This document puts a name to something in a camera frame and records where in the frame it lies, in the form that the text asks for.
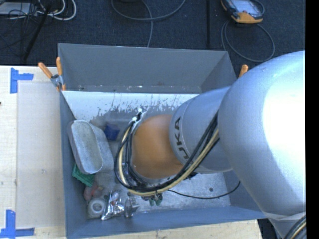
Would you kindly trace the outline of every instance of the crumpled aluminum foil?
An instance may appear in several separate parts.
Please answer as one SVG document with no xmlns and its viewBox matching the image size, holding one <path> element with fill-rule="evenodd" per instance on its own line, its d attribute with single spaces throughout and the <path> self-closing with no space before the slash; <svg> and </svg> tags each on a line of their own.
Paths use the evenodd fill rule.
<svg viewBox="0 0 319 239">
<path fill-rule="evenodd" d="M 124 213 L 124 206 L 119 203 L 120 202 L 120 194 L 118 191 L 114 193 L 110 192 L 108 205 L 105 208 L 103 215 L 101 216 L 101 220 L 106 221 L 114 216 L 120 216 Z"/>
</svg>

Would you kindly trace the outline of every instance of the black cable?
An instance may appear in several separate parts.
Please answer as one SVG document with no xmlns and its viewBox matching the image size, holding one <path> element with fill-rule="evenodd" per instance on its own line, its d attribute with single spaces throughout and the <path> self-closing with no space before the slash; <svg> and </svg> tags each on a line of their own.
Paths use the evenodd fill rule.
<svg viewBox="0 0 319 239">
<path fill-rule="evenodd" d="M 185 3 L 186 0 L 183 0 L 183 2 L 180 4 L 180 6 L 175 9 L 174 11 L 166 14 L 166 15 L 163 15 L 163 16 L 159 16 L 159 17 L 149 17 L 149 18 L 134 18 L 134 17 L 130 17 L 130 16 L 126 16 L 125 14 L 122 14 L 121 12 L 119 12 L 115 7 L 114 7 L 114 4 L 113 4 L 113 0 L 111 0 L 111 5 L 113 7 L 113 9 L 121 16 L 125 17 L 125 18 L 129 18 L 129 19 L 133 19 L 133 20 L 157 20 L 157 19 L 164 19 L 164 18 L 167 18 L 167 17 L 170 17 L 172 16 L 174 13 L 176 13 Z"/>
<path fill-rule="evenodd" d="M 211 120 L 211 122 L 209 123 L 208 127 L 206 128 L 204 134 L 202 135 L 201 139 L 199 140 L 199 142 L 197 143 L 197 146 L 195 147 L 195 150 L 193 151 L 191 157 L 187 160 L 187 162 L 184 164 L 183 168 L 172 178 L 170 179 L 169 181 L 165 182 L 165 183 L 162 183 L 158 186 L 155 186 L 155 187 L 140 187 L 140 186 L 135 186 L 135 187 L 132 187 L 132 186 L 128 186 L 126 184 L 124 184 L 121 179 L 119 178 L 119 175 L 117 174 L 117 164 L 118 164 L 118 156 L 119 156 L 119 152 L 121 150 L 121 148 L 124 146 L 124 144 L 127 144 L 127 141 L 128 141 L 128 137 L 126 137 L 123 142 L 120 144 L 120 147 L 118 149 L 118 152 L 115 156 L 115 160 L 114 160 L 114 172 L 115 172 L 115 175 L 117 177 L 117 179 L 119 180 L 119 182 L 126 188 L 128 189 L 132 189 L 132 190 L 135 190 L 135 191 L 140 191 L 140 192 L 148 192 L 148 191 L 157 191 L 159 189 L 162 189 L 170 184 L 172 184 L 173 182 L 175 182 L 176 180 L 178 180 L 183 174 L 184 172 L 187 170 L 187 168 L 189 167 L 190 163 L 193 161 L 194 157 L 196 156 L 197 152 L 199 151 L 200 147 L 202 146 L 204 140 L 206 139 L 207 135 L 211 132 L 211 131 L 214 131 L 215 128 L 217 127 L 217 116 L 218 116 L 218 112 L 216 112 L 215 116 L 213 117 L 213 119 Z"/>
<path fill-rule="evenodd" d="M 272 39 L 270 33 L 269 33 L 264 27 L 262 27 L 260 24 L 256 24 L 256 25 L 257 25 L 258 27 L 260 27 L 260 28 L 267 34 L 267 36 L 269 37 L 269 39 L 271 40 L 272 48 L 273 48 L 272 54 L 271 54 L 268 58 L 266 58 L 266 59 L 264 59 L 264 60 L 251 59 L 251 58 L 245 57 L 244 55 L 240 54 L 240 53 L 229 43 L 229 40 L 228 40 L 228 38 L 227 38 L 226 28 L 227 28 L 227 26 L 228 26 L 228 24 L 229 24 L 230 21 L 231 21 L 231 20 L 226 21 L 226 22 L 223 24 L 222 28 L 221 28 L 221 42 L 222 42 L 222 45 L 223 45 L 224 50 L 226 50 L 225 43 L 224 43 L 224 37 L 225 37 L 226 42 L 227 42 L 227 44 L 229 45 L 229 47 L 230 47 L 237 55 L 239 55 L 239 56 L 241 56 L 242 58 L 247 59 L 247 60 L 249 60 L 249 61 L 258 62 L 258 63 L 263 63 L 263 62 L 266 62 L 266 61 L 270 60 L 270 59 L 274 56 L 274 54 L 275 54 L 275 43 L 274 43 L 274 41 L 273 41 L 273 39 Z"/>
<path fill-rule="evenodd" d="M 142 0 L 142 2 L 146 6 L 147 10 L 149 11 L 150 17 L 152 17 L 152 13 L 151 13 L 151 10 L 150 10 L 149 6 L 143 0 Z M 151 39 L 152 39 L 152 34 L 153 34 L 153 20 L 151 20 L 151 32 L 150 32 L 150 38 L 149 38 L 149 41 L 148 41 L 147 48 L 149 48 L 149 46 L 150 46 Z"/>
<path fill-rule="evenodd" d="M 191 195 L 183 194 L 183 193 L 177 192 L 175 190 L 171 190 L 171 189 L 169 189 L 168 191 L 176 193 L 176 194 L 184 196 L 184 197 L 208 200 L 208 199 L 216 199 L 216 198 L 227 196 L 227 195 L 233 193 L 236 189 L 238 189 L 239 185 L 240 185 L 240 181 L 238 182 L 237 186 L 233 190 L 231 190 L 231 191 L 229 191 L 229 192 L 227 192 L 227 193 L 225 193 L 223 195 L 216 196 L 216 197 L 197 197 L 197 196 L 191 196 Z"/>
</svg>

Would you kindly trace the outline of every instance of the blue tape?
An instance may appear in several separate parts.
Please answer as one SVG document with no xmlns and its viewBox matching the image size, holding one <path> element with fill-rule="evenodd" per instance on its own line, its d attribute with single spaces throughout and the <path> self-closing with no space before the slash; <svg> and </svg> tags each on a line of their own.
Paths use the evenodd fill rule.
<svg viewBox="0 0 319 239">
<path fill-rule="evenodd" d="M 10 93 L 18 92 L 18 81 L 32 81 L 33 74 L 19 74 L 19 71 L 11 67 Z"/>
<path fill-rule="evenodd" d="M 15 229 L 15 212 L 6 210 L 5 212 L 5 229 L 1 229 L 0 238 L 15 239 L 15 237 L 28 237 L 34 234 L 34 228 Z"/>
</svg>

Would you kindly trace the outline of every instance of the white cable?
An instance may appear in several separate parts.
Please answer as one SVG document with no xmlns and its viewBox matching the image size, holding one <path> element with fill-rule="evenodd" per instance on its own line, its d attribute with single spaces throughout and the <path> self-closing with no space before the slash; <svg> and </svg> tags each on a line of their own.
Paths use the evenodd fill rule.
<svg viewBox="0 0 319 239">
<path fill-rule="evenodd" d="M 74 11 L 73 11 L 73 14 L 72 14 L 70 17 L 68 17 L 68 18 L 63 18 L 63 17 L 57 17 L 57 16 L 56 16 L 56 15 L 58 15 L 58 14 L 61 14 L 61 13 L 65 10 L 65 0 L 62 0 L 62 2 L 63 2 L 63 8 L 62 8 L 60 11 L 58 11 L 58 12 L 56 12 L 56 13 L 49 13 L 48 16 L 53 17 L 54 19 L 57 19 L 57 20 L 71 20 L 71 19 L 73 19 L 73 18 L 75 17 L 75 15 L 76 15 L 76 4 L 75 4 L 75 1 L 74 1 L 74 0 L 71 0 L 71 1 L 72 1 L 72 4 L 73 4 Z M 41 0 L 38 0 L 38 2 L 40 3 L 42 9 L 45 10 L 45 7 L 44 7 L 43 4 L 41 3 Z M 45 14 L 45 12 L 43 12 L 43 11 L 37 11 L 37 13 Z"/>
<path fill-rule="evenodd" d="M 72 4 L 73 4 L 73 8 L 74 8 L 74 11 L 73 11 L 73 14 L 68 17 L 68 18 L 59 18 L 59 17 L 56 17 L 54 14 L 53 15 L 49 15 L 51 17 L 53 17 L 54 19 L 57 19 L 57 20 L 71 20 L 75 17 L 76 15 L 76 4 L 75 4 L 75 1 L 74 0 L 71 0 L 72 1 Z"/>
</svg>

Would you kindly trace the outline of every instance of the orange clip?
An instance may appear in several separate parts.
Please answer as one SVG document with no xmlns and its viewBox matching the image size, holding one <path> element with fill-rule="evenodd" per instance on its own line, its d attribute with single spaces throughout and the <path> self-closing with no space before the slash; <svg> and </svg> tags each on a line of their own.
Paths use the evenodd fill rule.
<svg viewBox="0 0 319 239">
<path fill-rule="evenodd" d="M 248 65 L 242 65 L 238 78 L 243 76 L 243 74 L 247 73 L 247 71 L 248 71 Z"/>
</svg>

